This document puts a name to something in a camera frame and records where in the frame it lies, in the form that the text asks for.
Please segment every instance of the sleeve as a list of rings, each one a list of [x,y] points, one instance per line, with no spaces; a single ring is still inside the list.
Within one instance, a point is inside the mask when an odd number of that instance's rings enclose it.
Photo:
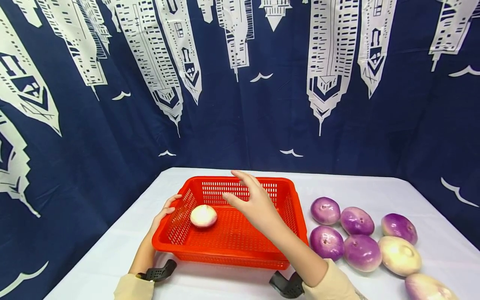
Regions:
[[[152,300],[154,284],[134,274],[127,274],[120,278],[113,295],[115,300]]]
[[[367,300],[358,292],[331,259],[325,259],[328,270],[322,281],[314,288],[302,283],[305,298],[308,300]]]

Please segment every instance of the basket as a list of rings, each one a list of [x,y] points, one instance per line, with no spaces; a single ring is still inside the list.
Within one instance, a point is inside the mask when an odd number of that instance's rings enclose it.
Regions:
[[[307,229],[293,182],[285,178],[258,178],[288,227],[308,245]],[[286,257],[236,208],[222,198],[230,192],[249,199],[247,187],[235,177],[192,177],[180,190],[175,211],[158,226],[152,244],[157,251],[171,252],[183,261],[285,270]],[[190,213],[198,205],[212,206],[218,215],[210,228],[197,228]]]

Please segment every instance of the fabric backdrop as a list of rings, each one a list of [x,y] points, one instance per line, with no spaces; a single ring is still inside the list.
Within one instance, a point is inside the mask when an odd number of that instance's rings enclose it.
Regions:
[[[173,166],[399,177],[480,247],[479,33],[478,0],[1,0],[0,298]]]

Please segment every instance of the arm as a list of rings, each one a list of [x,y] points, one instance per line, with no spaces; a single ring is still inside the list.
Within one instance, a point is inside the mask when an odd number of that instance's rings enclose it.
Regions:
[[[245,202],[230,193],[225,193],[224,199],[271,240],[308,286],[317,286],[325,276],[328,264],[287,227],[257,178],[239,171],[232,171],[232,174],[249,188],[250,200]]]
[[[173,213],[174,207],[170,204],[179,199],[181,195],[170,197],[163,209],[153,219],[150,230],[144,237],[138,247],[135,258],[128,274],[120,278],[117,288],[113,292],[115,300],[151,300],[153,297],[154,283],[137,277],[139,273],[146,273],[150,268],[154,267],[155,249],[152,246],[152,237],[155,233],[160,221],[168,214]]]
[[[303,279],[307,299],[364,299],[332,260],[322,259],[288,228],[254,176],[239,171],[232,171],[232,174],[240,179],[240,184],[248,187],[250,199],[243,201],[231,193],[223,194],[223,198],[285,255]]]

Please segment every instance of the tablecloth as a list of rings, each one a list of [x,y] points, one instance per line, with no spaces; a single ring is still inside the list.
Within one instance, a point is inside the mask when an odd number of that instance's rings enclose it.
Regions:
[[[478,298],[480,252],[408,182],[378,177],[250,173],[284,177],[294,182],[308,233],[318,226],[311,217],[310,204],[321,196],[335,199],[341,209],[357,206],[367,211],[376,224],[372,235],[376,240],[382,236],[380,220],[384,215],[405,215],[417,228],[419,241],[416,247],[423,258],[422,272],[444,282],[461,300]],[[228,170],[199,168],[171,168],[162,172],[45,299],[113,299],[119,278],[128,272],[151,220],[165,200],[176,194],[190,177],[229,175]],[[339,226],[336,228],[347,236]],[[169,253],[158,253],[157,265],[163,266],[172,257]],[[174,259],[178,267],[171,278],[156,286],[154,299],[282,299],[268,284],[272,270]],[[337,264],[369,300],[407,299],[403,279],[383,266],[366,275],[352,269],[343,259]],[[289,277],[293,272],[290,267],[283,274]]]

